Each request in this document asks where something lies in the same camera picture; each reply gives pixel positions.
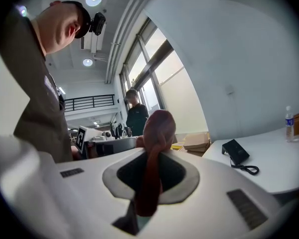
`black opening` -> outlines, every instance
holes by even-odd
[[[141,187],[146,162],[147,154],[143,153],[122,166],[117,171],[117,177],[134,191],[138,191]],[[180,183],[186,174],[186,170],[181,164],[161,153],[158,155],[158,168],[163,192]]]

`black device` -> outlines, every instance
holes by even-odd
[[[246,159],[249,158],[249,154],[247,151],[244,150],[244,148],[235,140],[231,140],[227,143],[224,143],[222,145],[221,153],[225,154],[225,152],[228,153],[231,160],[234,162],[234,165],[231,164],[231,167],[233,168],[239,168],[241,170],[245,170],[251,175],[256,175],[259,173],[259,168],[254,165],[242,165],[241,163],[244,162]]]
[[[235,139],[223,144],[221,153],[225,152],[228,153],[235,165],[239,165],[249,158],[247,151]]]
[[[101,14],[100,12],[96,13],[94,18],[91,19],[89,32],[93,31],[93,33],[95,33],[96,35],[100,35],[105,21],[106,19],[103,14]]]

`vent grille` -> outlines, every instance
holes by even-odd
[[[244,218],[250,230],[255,229],[267,220],[267,217],[240,189],[227,192],[228,197]]]
[[[71,169],[71,170],[67,170],[67,171],[63,171],[60,172],[60,174],[62,175],[63,178],[78,174],[78,173],[83,173],[84,170],[81,168],[75,168],[75,169]]]

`window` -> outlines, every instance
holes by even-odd
[[[183,63],[173,51],[155,70],[159,84],[161,85],[181,68],[183,68]]]
[[[166,37],[163,35],[163,33],[156,29],[154,34],[150,37],[149,41],[145,45],[146,51],[149,54],[149,58],[151,59],[155,52],[157,52],[158,48],[165,42]]]
[[[129,90],[127,81],[125,81],[124,85],[125,85],[125,93],[126,93]]]
[[[176,123],[176,134],[208,131],[193,83],[176,51],[150,20],[135,36],[121,73],[125,88],[138,91],[139,102],[149,115],[168,110]]]
[[[131,69],[131,71],[129,73],[131,87],[133,87],[133,84],[134,84],[137,76],[143,70],[145,65],[146,65],[146,61],[145,61],[144,55],[143,55],[143,53],[140,53],[139,57],[135,61],[133,68]]]
[[[149,79],[144,84],[144,86],[142,87],[142,92],[144,95],[145,104],[148,109],[149,115],[151,115],[154,111],[159,110],[157,96],[151,79]]]

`water bottle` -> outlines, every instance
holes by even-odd
[[[286,110],[286,141],[292,141],[294,139],[294,115],[290,106],[287,106]]]

